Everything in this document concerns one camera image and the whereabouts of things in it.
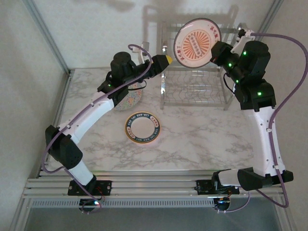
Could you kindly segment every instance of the white marble countertop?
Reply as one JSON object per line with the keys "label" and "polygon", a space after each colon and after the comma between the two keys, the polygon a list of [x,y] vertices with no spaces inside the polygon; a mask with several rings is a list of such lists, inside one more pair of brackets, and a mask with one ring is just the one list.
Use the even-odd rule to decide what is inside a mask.
{"label": "white marble countertop", "polygon": [[[107,69],[76,69],[62,122],[90,100]],[[94,170],[217,170],[251,166],[252,146],[247,121],[234,101],[228,111],[213,107],[160,109],[160,78],[148,80],[142,98],[131,109],[112,110],[89,129],[78,144],[83,160]],[[127,118],[139,111],[153,113],[162,126],[160,143],[140,147],[124,130]],[[58,167],[52,157],[49,168]]]}

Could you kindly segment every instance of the wire rack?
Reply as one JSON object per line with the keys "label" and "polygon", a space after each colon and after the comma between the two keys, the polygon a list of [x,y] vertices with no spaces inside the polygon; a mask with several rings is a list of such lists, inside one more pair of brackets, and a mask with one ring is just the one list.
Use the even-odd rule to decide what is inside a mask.
{"label": "wire rack", "polygon": [[[183,67],[175,58],[173,44],[175,37],[184,24],[162,23],[161,51],[173,58],[173,63],[161,74],[161,109],[164,106],[212,106],[227,110],[233,94],[225,90],[222,81],[222,68],[212,63],[198,68]],[[239,28],[222,28],[222,41],[234,45]]]}

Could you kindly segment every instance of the decorative plate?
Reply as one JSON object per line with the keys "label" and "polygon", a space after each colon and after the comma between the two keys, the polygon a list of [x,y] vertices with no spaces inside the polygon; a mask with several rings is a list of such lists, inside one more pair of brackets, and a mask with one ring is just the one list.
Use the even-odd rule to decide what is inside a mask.
{"label": "decorative plate", "polygon": [[[130,85],[128,88],[140,88],[140,83],[134,83]],[[142,90],[130,90],[128,91],[127,96],[124,97],[124,99],[115,107],[116,110],[122,111],[126,109],[130,109],[133,106],[135,106],[138,101],[141,99],[142,96]]]}
{"label": "decorative plate", "polygon": [[197,18],[186,23],[174,40],[174,54],[180,64],[199,68],[210,62],[211,49],[221,41],[219,27],[211,20]]}
{"label": "decorative plate", "polygon": [[160,132],[158,119],[148,112],[137,112],[131,115],[125,123],[127,137],[136,143],[150,143]]}

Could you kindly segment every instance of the robotic arm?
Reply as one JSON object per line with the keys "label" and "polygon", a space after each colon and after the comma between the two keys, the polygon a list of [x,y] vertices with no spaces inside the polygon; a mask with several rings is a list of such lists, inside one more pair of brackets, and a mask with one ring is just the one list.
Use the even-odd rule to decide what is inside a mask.
{"label": "robotic arm", "polygon": [[[82,161],[83,155],[77,147],[77,144],[100,117],[112,110],[128,94],[128,85],[116,90],[108,97],[103,97],[103,95],[108,94],[125,83],[130,82],[129,85],[131,85],[135,82],[141,83],[144,79],[153,78],[160,74],[171,62],[171,57],[167,55],[156,55],[152,57],[152,63],[149,68],[149,60],[146,60],[140,65],[135,65],[129,53],[117,53],[111,61],[111,71],[107,74],[106,80],[97,88],[97,92],[94,93],[92,99],[86,104],[86,107],[73,116],[73,124],[71,123],[73,118],[71,118],[62,123],[58,128],[50,125],[46,129],[46,143],[49,144],[59,131],[66,127],[66,130],[52,144],[49,153],[54,159],[59,161],[89,193],[93,194],[97,186],[96,177],[88,170]],[[134,81],[134,79],[142,73],[145,74]]]}
{"label": "robotic arm", "polygon": [[[252,32],[240,30],[240,41],[235,47],[217,42],[211,50],[211,62],[222,66],[234,82],[235,97],[249,122],[253,167],[215,172],[207,189],[202,190],[221,191],[240,186],[250,191],[269,187],[280,183],[277,170],[283,182],[293,180],[293,173],[285,169],[280,156],[275,121],[269,128],[276,105],[274,89],[263,79],[270,53],[266,44],[254,41]],[[272,155],[269,133],[272,133],[275,156]]]}

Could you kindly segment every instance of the purple cable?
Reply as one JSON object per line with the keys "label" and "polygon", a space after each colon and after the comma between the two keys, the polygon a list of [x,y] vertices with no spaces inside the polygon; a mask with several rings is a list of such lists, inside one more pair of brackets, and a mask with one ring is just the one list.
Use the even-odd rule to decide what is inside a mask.
{"label": "purple cable", "polygon": [[245,204],[243,204],[241,207],[238,207],[238,208],[235,208],[235,209],[232,209],[232,210],[219,210],[219,209],[216,209],[217,210],[217,213],[232,213],[232,212],[236,212],[236,211],[239,211],[240,209],[246,207],[246,205],[248,205],[250,201],[250,192],[248,191],[248,198],[247,198],[247,201],[245,202]]}
{"label": "purple cable", "polygon": [[[291,93],[283,100],[283,102],[277,107],[277,109],[274,111],[274,113],[271,115],[270,120],[269,120],[269,129],[272,129],[273,123],[274,123],[274,119],[276,117],[276,115],[278,114],[278,112],[281,110],[281,108],[288,102],[288,100],[295,94],[295,92],[297,92],[297,90],[300,88],[300,86],[303,84],[303,82],[306,79],[307,76],[307,72],[308,72],[308,51],[306,49],[306,47],[298,40],[296,40],[295,38],[291,38],[289,36],[285,36],[285,35],[277,35],[277,34],[267,34],[267,33],[252,33],[252,36],[261,36],[261,37],[275,37],[275,38],[283,38],[286,40],[289,40],[295,44],[297,44],[304,52],[305,55],[305,59],[306,59],[306,66],[305,66],[305,70],[303,73],[303,76],[301,78],[301,80],[299,81],[299,83],[297,84],[297,86],[291,91]],[[272,155],[273,155],[273,160],[274,160],[274,164],[277,166],[278,165],[278,160],[277,160],[277,155],[276,155],[276,150],[275,150],[275,145],[274,145],[274,139],[273,139],[273,134],[272,132],[269,133],[269,142],[270,142],[270,148],[272,150]],[[288,195],[285,189],[285,185],[284,182],[282,180],[282,176],[280,174],[279,169],[276,169],[279,181],[281,183],[281,187],[282,187],[282,192],[283,192],[283,196],[284,196],[284,200],[285,200],[285,205],[279,204],[278,202],[274,201],[273,199],[271,199],[270,197],[268,197],[267,195],[265,195],[263,192],[261,192],[260,190],[257,190],[258,193],[260,193],[262,196],[264,196],[265,198],[269,199],[270,201],[272,201],[275,205],[280,206],[282,208],[287,208],[289,206],[289,199],[288,199]]]}
{"label": "purple cable", "polygon": [[[149,65],[147,66],[147,68],[145,69],[145,71],[142,72],[138,77],[132,79],[131,81],[129,81],[129,82],[125,83],[125,84],[122,84],[121,86],[119,86],[119,87],[113,89],[113,90],[110,91],[109,93],[107,93],[107,94],[101,96],[100,98],[97,98],[96,100],[93,101],[93,104],[96,104],[97,102],[99,102],[99,101],[102,100],[103,98],[106,98],[107,96],[109,96],[109,95],[115,93],[117,90],[119,90],[119,89],[121,89],[121,88],[123,88],[123,87],[125,87],[125,86],[127,86],[127,85],[132,84],[133,82],[135,82],[136,80],[138,80],[138,79],[140,79],[142,76],[144,76],[144,75],[150,70],[150,67],[151,67],[151,65],[152,65],[152,57],[151,57],[151,55],[149,54],[149,52],[146,51],[144,48],[138,46],[138,45],[135,45],[135,44],[129,44],[129,45],[128,45],[128,48],[129,48],[131,51],[133,50],[132,47],[137,47],[138,49],[142,50],[142,51],[149,57],[150,63],[149,63]],[[51,148],[51,146],[53,145],[53,143],[56,141],[56,139],[68,128],[68,126],[72,126],[73,123],[74,123],[76,120],[78,120],[81,116],[83,116],[91,107],[92,107],[91,104],[87,105],[84,109],[82,109],[82,110],[81,110],[81,111],[80,111],[80,112],[68,123],[67,126],[65,126],[64,128],[62,128],[62,129],[54,136],[54,138],[52,138],[52,140],[50,141],[50,143],[47,145],[47,147],[46,147],[45,150],[44,150],[43,157],[42,157],[42,160],[41,160],[41,166],[42,166],[43,171],[44,171],[44,172],[47,172],[47,173],[49,173],[49,174],[55,173],[55,172],[57,172],[57,171],[59,171],[59,170],[61,170],[61,169],[64,168],[64,171],[65,171],[71,178],[73,178],[73,180],[78,184],[78,186],[79,186],[89,197],[91,197],[94,201],[97,201],[97,202],[99,203],[99,205],[100,205],[100,208],[101,208],[101,207],[102,207],[102,204],[101,204],[93,195],[91,195],[91,193],[89,193],[89,192],[82,186],[82,184],[81,184],[77,179],[75,179],[74,176],[73,176],[64,166],[59,167],[59,168],[57,168],[56,170],[53,170],[53,171],[47,170],[47,169],[46,169],[46,166],[45,166],[45,159],[46,159],[46,156],[47,156],[47,154],[48,154],[48,151],[49,151],[49,149]]]}

